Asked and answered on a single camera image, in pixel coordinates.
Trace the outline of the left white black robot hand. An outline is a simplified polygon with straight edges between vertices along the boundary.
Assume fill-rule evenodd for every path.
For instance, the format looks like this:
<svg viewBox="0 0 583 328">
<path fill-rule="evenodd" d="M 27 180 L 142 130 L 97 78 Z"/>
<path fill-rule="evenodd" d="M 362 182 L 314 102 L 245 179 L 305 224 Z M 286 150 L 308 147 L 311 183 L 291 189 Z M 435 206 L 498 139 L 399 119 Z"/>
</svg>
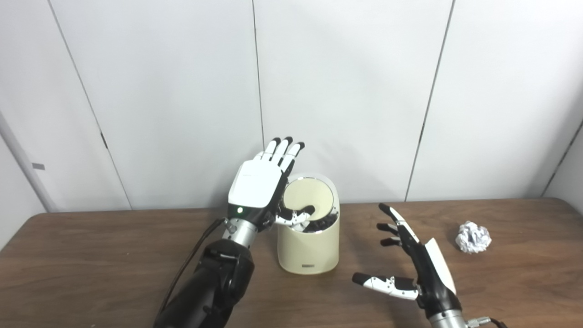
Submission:
<svg viewBox="0 0 583 328">
<path fill-rule="evenodd" d="M 292 210 L 282 203 L 294 162 L 304 148 L 304 143 L 294 143 L 292 137 L 274 138 L 263 151 L 245 161 L 229 190 L 228 218 L 245 220 L 258 232 L 274 224 L 306 225 L 314 206 Z"/>
</svg>

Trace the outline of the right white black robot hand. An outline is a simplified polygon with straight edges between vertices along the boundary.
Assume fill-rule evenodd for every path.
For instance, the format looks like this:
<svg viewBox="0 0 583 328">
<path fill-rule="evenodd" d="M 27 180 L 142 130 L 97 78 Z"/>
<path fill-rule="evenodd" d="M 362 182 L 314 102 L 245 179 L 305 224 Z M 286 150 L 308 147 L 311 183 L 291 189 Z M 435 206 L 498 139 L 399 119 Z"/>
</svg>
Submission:
<svg viewBox="0 0 583 328">
<path fill-rule="evenodd" d="M 387 204 L 379 209 L 392 219 L 392 223 L 378 223 L 377 229 L 390 232 L 393 237 L 380 241 L 381 246 L 399 246 L 414 264 L 417 278 L 373 276 L 356 272 L 352 282 L 392 297 L 413 300 L 425 311 L 427 319 L 447 311 L 462 311 L 450 270 L 434 238 L 426 243 L 419 241 L 408 222 Z"/>
</svg>

